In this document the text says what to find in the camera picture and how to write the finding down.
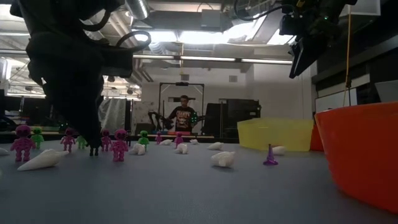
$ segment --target black cable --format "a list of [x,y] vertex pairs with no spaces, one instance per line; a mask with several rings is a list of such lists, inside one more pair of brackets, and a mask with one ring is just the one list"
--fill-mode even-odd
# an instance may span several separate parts
[[213,7],[212,7],[210,4],[208,4],[207,2],[201,2],[201,3],[199,4],[199,6],[198,6],[197,12],[199,12],[199,8],[200,8],[201,5],[203,5],[203,3],[205,3],[205,4],[208,5],[212,10],[214,10]]
[[120,47],[120,45],[126,41],[128,38],[133,37],[137,34],[142,34],[142,35],[146,35],[148,37],[148,39],[141,45],[135,46],[133,48],[130,48],[129,50],[132,50],[134,52],[140,51],[140,50],[144,50],[151,42],[151,38],[150,38],[150,34],[146,31],[143,30],[136,30],[136,31],[132,31],[124,36],[122,36],[122,38],[120,38],[120,40],[116,43],[117,47]]
[[100,29],[102,29],[106,25],[106,23],[108,22],[108,19],[110,17],[111,17],[111,12],[105,11],[104,17],[102,18],[101,22],[99,22],[97,24],[93,24],[93,25],[86,25],[82,22],[80,22],[80,24],[84,30],[95,32],[95,31],[99,31]]
[[241,19],[241,20],[243,20],[243,21],[254,21],[254,20],[256,20],[256,19],[258,19],[258,18],[260,18],[260,17],[266,16],[266,15],[272,13],[272,12],[275,12],[276,10],[279,10],[279,9],[282,9],[282,8],[285,8],[285,7],[292,8],[293,13],[294,13],[294,14],[298,14],[298,11],[297,11],[297,8],[296,8],[296,7],[294,7],[293,5],[284,4],[284,5],[281,5],[281,6],[274,7],[274,8],[272,8],[272,9],[268,10],[268,11],[265,11],[265,12],[261,13],[259,16],[257,16],[256,18],[254,18],[254,17],[250,17],[250,18],[248,18],[248,17],[241,17],[241,16],[238,14],[238,2],[239,2],[239,0],[235,0],[235,2],[234,2],[234,12],[235,12],[236,17],[238,17],[238,19]]

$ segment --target orange bin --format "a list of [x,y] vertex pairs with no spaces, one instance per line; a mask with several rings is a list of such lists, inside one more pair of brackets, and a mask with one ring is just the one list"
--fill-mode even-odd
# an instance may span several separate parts
[[398,213],[398,102],[325,111],[316,120],[337,186]]

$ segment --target toy figurine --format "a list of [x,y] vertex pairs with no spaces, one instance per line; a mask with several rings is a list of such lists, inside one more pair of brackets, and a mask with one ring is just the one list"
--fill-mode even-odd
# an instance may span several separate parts
[[22,152],[24,151],[24,162],[29,161],[30,149],[35,149],[36,145],[33,140],[29,139],[30,135],[30,127],[27,125],[20,125],[16,128],[16,135],[19,139],[16,139],[14,143],[12,143],[11,150],[16,151],[16,162],[20,162],[22,160]]
[[127,131],[127,136],[126,136],[126,143],[130,147],[131,146],[131,131]]
[[102,137],[101,141],[102,141],[102,149],[101,151],[103,152],[104,150],[107,152],[108,148],[112,145],[112,140],[109,137],[109,131],[107,129],[102,130]]
[[34,135],[30,137],[33,142],[36,143],[36,149],[40,149],[40,145],[42,142],[44,142],[44,138],[42,135],[42,129],[41,128],[35,128],[33,129]]
[[177,133],[177,137],[174,139],[174,142],[175,148],[177,148],[180,143],[184,142],[184,140],[182,139],[182,133]]
[[147,145],[149,145],[148,132],[141,131],[139,134],[141,135],[141,138],[138,139],[138,143],[144,145],[145,151],[147,151],[148,150]]
[[72,129],[67,128],[65,130],[65,136],[61,140],[61,144],[63,144],[63,150],[66,151],[67,150],[67,146],[68,146],[68,152],[69,153],[72,152],[72,143],[76,144],[76,141],[73,138],[72,134],[73,134]]
[[272,150],[271,144],[268,145],[268,156],[267,160],[263,162],[264,165],[278,165],[278,162],[274,159],[274,152]]
[[156,133],[156,144],[160,144],[162,142],[162,136],[160,136],[162,133],[160,131],[158,131]]
[[87,145],[86,139],[83,138],[83,136],[79,135],[76,138],[76,142],[77,142],[77,148],[78,149],[84,149],[85,146]]
[[112,144],[111,151],[113,151],[113,161],[114,162],[123,162],[124,161],[124,152],[129,150],[126,140],[127,132],[123,129],[119,129],[114,133],[114,138],[116,138],[116,142]]

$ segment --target white board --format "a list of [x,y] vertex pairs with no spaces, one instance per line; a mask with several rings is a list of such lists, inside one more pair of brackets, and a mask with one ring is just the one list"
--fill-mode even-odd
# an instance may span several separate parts
[[[351,95],[351,106],[357,105],[358,101],[356,99],[356,89],[355,88],[350,90],[350,95]],[[349,94],[347,91],[346,99],[345,99],[345,106],[349,106],[348,96],[349,96]],[[341,91],[341,92],[338,92],[335,94],[331,94],[328,96],[323,96],[323,97],[315,99],[315,107],[316,107],[317,113],[325,111],[325,110],[343,107],[343,98],[344,98],[344,92]]]

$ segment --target pink alien figurine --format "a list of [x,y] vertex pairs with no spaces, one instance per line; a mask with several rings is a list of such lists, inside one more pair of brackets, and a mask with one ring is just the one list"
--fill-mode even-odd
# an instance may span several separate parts
[[126,136],[127,132],[124,129],[116,130],[114,133],[114,138],[116,138],[116,142],[114,142],[111,147],[111,151],[113,151],[114,162],[124,161],[124,152],[129,150],[125,141]]
[[162,141],[162,136],[160,136],[162,133],[160,131],[158,131],[156,133],[156,144],[160,144],[160,142]]
[[108,151],[108,148],[110,147],[110,145],[112,145],[112,140],[109,137],[109,131],[107,129],[102,130],[102,137],[101,141],[102,141],[102,150],[101,151]]
[[20,162],[22,160],[22,152],[24,151],[24,161],[29,161],[30,149],[35,149],[36,145],[33,140],[29,139],[30,127],[26,125],[20,125],[16,128],[16,134],[19,139],[16,139],[12,143],[11,150],[17,151],[15,161]]
[[183,143],[184,142],[184,140],[182,139],[182,133],[177,133],[177,137],[174,139],[174,142],[175,142],[175,148],[177,148],[177,146],[180,144],[180,143]]
[[72,134],[72,129],[67,128],[67,130],[65,131],[65,136],[61,140],[61,144],[63,144],[63,150],[66,151],[68,146],[69,153],[72,152],[72,143],[76,144],[75,138],[73,138]]

